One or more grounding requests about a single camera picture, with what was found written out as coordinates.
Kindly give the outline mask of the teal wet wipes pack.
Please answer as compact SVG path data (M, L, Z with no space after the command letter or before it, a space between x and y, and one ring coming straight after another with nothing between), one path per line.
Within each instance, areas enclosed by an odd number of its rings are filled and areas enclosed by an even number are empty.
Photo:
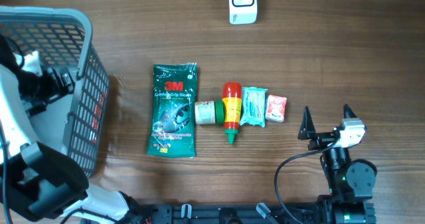
M240 125L265 127L265 102L266 88L243 87L242 88L242 117Z

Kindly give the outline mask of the red chili sauce bottle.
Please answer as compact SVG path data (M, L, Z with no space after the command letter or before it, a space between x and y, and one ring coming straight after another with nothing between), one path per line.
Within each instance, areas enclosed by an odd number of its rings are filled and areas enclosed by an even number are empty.
M239 82L227 82L222 89L224 105L224 133L230 145L234 144L239 133L242 110L242 85Z

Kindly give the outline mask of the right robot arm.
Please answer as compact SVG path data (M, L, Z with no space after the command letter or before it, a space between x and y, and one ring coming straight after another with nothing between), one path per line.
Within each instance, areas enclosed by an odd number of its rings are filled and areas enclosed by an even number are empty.
M316 223L376 223L373 198L377 167L364 159L352 160L349 149L361 143L367 127L349 107L343 107L340 125L317 132L308 107L304 108L298 139L309 140L310 151L321 154L321 166L329 186L328 195L316 201Z

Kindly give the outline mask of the white jar green lid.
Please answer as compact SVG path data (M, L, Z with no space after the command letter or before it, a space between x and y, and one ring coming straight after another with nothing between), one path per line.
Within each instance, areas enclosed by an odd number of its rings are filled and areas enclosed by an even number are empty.
M198 125L223 124L223 101L202 101L195 103L195 122Z

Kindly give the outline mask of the green 3M gloves package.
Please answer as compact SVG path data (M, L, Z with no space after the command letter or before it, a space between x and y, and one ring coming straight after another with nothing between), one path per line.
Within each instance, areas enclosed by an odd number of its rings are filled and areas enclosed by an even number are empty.
M197 64L153 66L153 113L147 154L193 158Z

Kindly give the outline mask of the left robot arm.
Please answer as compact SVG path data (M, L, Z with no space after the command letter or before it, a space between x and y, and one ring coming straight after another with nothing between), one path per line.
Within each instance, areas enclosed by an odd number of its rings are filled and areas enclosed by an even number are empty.
M24 68L19 45L1 37L1 201L5 219L11 211L29 221L80 216L89 223L139 223L137 202L118 191L89 183L70 157L40 142L25 110L70 94L72 82L55 70L40 74Z

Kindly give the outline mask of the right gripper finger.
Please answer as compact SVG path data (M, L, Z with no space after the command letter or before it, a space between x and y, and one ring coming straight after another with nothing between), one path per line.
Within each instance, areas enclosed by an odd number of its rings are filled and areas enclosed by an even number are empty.
M343 106L343 116L344 118L357 118L348 104Z
M310 140L316 137L315 126L309 111L309 107L306 106L303 110L303 118L297 138L299 140Z

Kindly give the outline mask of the white barcode scanner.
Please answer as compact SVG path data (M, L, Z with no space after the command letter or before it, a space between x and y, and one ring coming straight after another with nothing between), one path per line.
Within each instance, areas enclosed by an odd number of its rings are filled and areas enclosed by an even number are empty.
M228 0L231 25L247 25L256 22L258 0Z

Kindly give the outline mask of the red white snack packet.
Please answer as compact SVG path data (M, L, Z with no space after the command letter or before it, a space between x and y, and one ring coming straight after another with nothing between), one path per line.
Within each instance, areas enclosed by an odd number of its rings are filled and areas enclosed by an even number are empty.
M274 122L283 122L286 113L287 98L269 95L266 99L265 119Z

